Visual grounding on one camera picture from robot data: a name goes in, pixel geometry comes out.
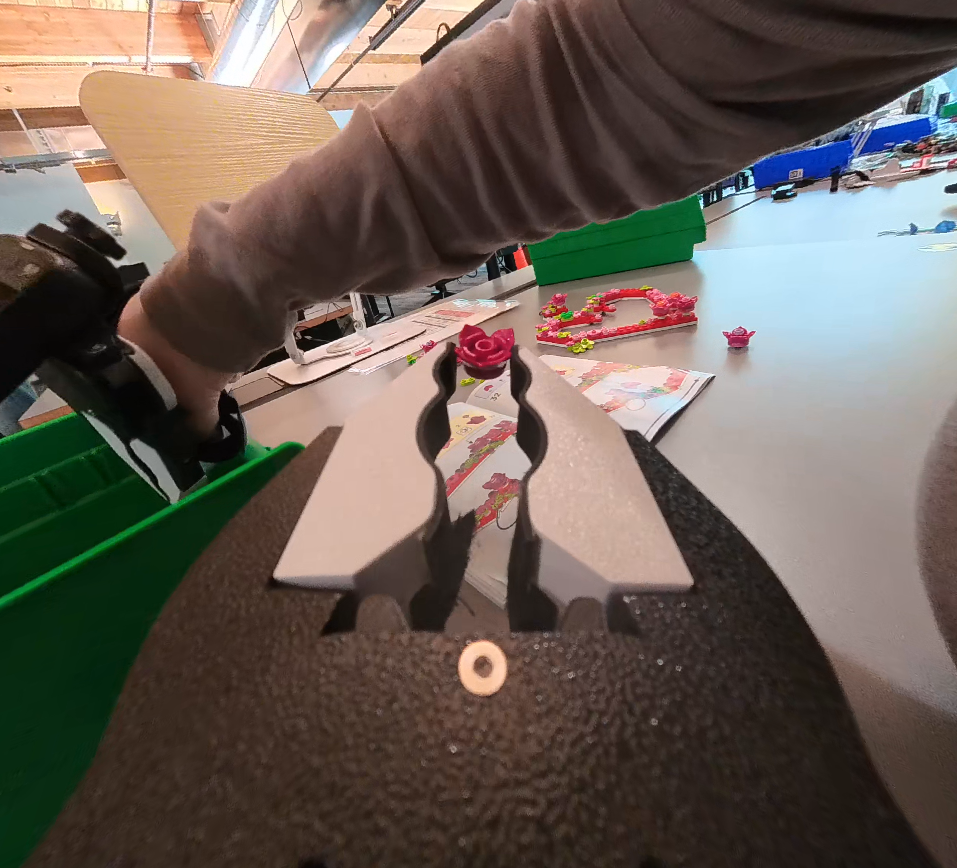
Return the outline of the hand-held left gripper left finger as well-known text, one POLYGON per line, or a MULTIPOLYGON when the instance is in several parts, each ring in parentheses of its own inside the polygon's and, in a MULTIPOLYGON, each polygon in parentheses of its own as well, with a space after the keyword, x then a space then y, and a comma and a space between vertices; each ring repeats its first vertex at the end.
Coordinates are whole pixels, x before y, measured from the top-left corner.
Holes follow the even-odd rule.
POLYGON ((455 609, 475 516, 453 520, 437 456, 451 438, 452 344, 437 345, 344 422, 273 571, 282 587, 390 598, 414 631, 455 609))

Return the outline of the red lego heart frame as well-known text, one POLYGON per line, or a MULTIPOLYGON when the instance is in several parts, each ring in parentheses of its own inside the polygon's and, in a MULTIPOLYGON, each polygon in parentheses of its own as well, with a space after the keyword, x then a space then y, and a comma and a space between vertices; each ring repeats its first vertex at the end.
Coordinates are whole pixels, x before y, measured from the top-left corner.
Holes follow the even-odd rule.
POLYGON ((599 344, 656 335, 698 324, 699 297, 648 286, 613 288, 592 293, 573 310, 565 293, 556 293, 540 310, 535 328, 537 344, 584 354, 599 344), (621 321, 618 304, 643 303, 645 315, 636 322, 621 321))

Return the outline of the wooden tilting stand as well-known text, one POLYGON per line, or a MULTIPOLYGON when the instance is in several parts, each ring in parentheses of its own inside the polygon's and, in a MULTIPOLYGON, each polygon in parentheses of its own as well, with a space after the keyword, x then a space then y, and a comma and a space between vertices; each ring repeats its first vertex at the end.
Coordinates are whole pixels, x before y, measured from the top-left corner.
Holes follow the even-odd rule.
POLYGON ((368 108, 340 131, 305 97, 104 70, 79 97, 173 240, 139 296, 186 357, 235 376, 302 304, 372 290, 388 259, 362 196, 368 108))

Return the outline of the open lego instruction booklet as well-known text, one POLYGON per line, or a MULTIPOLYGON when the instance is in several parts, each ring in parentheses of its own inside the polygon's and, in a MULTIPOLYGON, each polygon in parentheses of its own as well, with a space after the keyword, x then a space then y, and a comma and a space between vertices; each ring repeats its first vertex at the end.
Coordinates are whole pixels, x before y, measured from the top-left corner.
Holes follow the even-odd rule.
MULTIPOLYGON (((653 440, 713 375, 664 365, 605 362, 584 355, 544 355, 544 363, 626 431, 653 440)), ((530 468, 515 442, 518 405, 509 373, 477 384, 448 405, 451 437, 437 456, 450 516, 474 514, 465 580, 490 602, 506 601, 508 556, 520 481, 530 468)))

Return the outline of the green plastic bin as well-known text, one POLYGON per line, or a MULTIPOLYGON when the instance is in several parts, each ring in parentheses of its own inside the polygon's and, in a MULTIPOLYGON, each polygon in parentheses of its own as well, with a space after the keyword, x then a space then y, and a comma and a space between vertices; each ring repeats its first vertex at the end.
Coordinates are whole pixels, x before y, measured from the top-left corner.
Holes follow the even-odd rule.
POLYGON ((2 439, 1 865, 20 866, 94 757, 162 606, 303 445, 253 445, 170 504, 80 416, 2 439))
POLYGON ((706 240, 700 199, 683 200, 529 243, 540 287, 635 271, 693 258, 706 240))

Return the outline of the white printed paper sheet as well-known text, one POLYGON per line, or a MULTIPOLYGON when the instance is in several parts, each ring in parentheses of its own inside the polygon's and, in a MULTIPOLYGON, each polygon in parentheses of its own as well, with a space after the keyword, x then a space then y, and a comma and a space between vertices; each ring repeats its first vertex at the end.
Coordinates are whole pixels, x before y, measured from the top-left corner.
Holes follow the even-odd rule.
POLYGON ((388 324, 377 324, 373 334, 383 338, 385 348, 371 356, 357 357, 349 372, 366 374, 397 361, 415 360, 425 352, 426 344, 453 340, 464 325, 485 324, 518 304, 516 299, 453 299, 432 303, 388 324))

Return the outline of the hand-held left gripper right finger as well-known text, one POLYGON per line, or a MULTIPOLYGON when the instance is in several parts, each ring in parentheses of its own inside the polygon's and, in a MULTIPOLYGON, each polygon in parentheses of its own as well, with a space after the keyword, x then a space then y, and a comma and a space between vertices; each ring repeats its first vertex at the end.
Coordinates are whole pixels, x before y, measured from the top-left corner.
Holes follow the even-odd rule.
POLYGON ((520 482, 507 569, 514 633, 548 633, 575 608, 600 628, 625 597, 692 590, 693 575, 622 429, 526 348, 514 348, 520 482))

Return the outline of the blue plastic crate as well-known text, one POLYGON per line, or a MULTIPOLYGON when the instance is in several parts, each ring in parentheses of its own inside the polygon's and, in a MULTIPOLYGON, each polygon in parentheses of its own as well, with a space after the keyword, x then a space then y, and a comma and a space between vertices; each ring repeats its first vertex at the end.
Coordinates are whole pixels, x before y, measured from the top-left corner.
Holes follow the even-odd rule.
POLYGON ((763 190, 802 180, 828 179, 835 168, 847 168, 852 151, 852 140, 843 140, 767 156, 752 166, 755 187, 763 190))

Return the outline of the person's right forearm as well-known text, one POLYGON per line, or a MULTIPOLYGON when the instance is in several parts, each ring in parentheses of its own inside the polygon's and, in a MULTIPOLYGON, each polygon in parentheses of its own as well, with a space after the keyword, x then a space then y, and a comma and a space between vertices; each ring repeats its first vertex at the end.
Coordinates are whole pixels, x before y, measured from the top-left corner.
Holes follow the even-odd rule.
POLYGON ((230 204, 140 292, 229 374, 289 315, 683 199, 955 66, 956 0, 536 0, 230 204))

